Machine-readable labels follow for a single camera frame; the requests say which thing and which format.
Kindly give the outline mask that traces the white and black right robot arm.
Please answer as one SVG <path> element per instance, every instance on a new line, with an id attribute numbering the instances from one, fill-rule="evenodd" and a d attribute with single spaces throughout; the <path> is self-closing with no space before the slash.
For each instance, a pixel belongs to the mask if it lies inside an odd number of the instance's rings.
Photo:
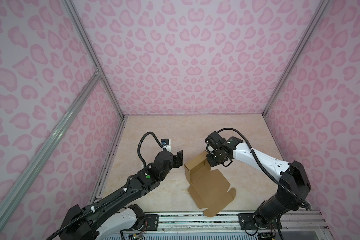
<path id="1" fill-rule="evenodd" d="M 277 192 L 262 202 L 254 212 L 245 229 L 254 226 L 266 229 L 279 227 L 281 216 L 289 211 L 311 209 L 306 200 L 312 187 L 304 166 L 294 161 L 288 163 L 256 150 L 238 130 L 231 129 L 238 137 L 223 138 L 219 131 L 212 132 L 206 139 L 207 160 L 211 167 L 228 167 L 233 161 L 240 161 L 263 172 L 278 186 Z"/>

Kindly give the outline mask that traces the brown cardboard paper box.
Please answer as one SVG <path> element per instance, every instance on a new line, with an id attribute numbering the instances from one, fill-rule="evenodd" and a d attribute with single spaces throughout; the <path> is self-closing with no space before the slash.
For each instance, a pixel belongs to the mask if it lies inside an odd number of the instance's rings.
<path id="1" fill-rule="evenodd" d="M 227 207 L 236 197 L 236 189 L 219 170 L 212 170 L 203 151 L 185 163 L 188 192 L 204 215 L 212 218 Z"/>

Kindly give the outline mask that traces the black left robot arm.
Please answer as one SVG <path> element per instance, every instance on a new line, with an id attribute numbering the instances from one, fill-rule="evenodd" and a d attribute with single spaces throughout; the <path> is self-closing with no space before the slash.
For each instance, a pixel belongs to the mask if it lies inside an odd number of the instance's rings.
<path id="1" fill-rule="evenodd" d="M 152 163 L 129 176 L 126 184 L 112 194 L 83 208 L 71 207 L 49 239 L 103 240 L 125 230 L 146 230 L 146 215 L 132 202 L 153 191 L 173 168 L 183 164 L 183 151 L 176 155 L 167 150 L 159 152 Z"/>

